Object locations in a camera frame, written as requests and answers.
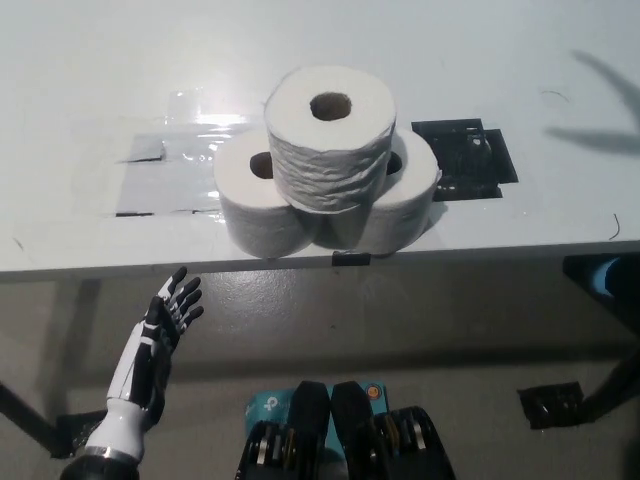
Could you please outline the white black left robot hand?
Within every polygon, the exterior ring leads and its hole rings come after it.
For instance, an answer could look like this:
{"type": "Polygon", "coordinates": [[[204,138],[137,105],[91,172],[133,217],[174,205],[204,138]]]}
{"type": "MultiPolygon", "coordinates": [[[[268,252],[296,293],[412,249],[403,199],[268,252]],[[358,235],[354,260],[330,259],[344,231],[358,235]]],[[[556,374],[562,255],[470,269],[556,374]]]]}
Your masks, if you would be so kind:
{"type": "Polygon", "coordinates": [[[107,392],[109,403],[136,406],[150,428],[160,420],[172,368],[172,356],[194,320],[204,313],[201,278],[186,281],[179,268],[152,297],[142,319],[134,325],[107,392]]]}

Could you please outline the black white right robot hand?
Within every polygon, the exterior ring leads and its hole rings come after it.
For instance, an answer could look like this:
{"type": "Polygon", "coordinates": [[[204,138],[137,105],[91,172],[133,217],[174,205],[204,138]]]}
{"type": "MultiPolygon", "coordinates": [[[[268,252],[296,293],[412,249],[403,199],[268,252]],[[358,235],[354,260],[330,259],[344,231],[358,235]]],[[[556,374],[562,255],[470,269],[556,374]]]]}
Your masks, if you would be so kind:
{"type": "Polygon", "coordinates": [[[550,127],[545,133],[557,140],[564,141],[581,148],[601,153],[639,156],[639,86],[618,73],[606,62],[581,50],[574,50],[572,56],[580,63],[588,66],[600,75],[615,91],[624,106],[634,119],[634,134],[605,131],[550,127]]]}

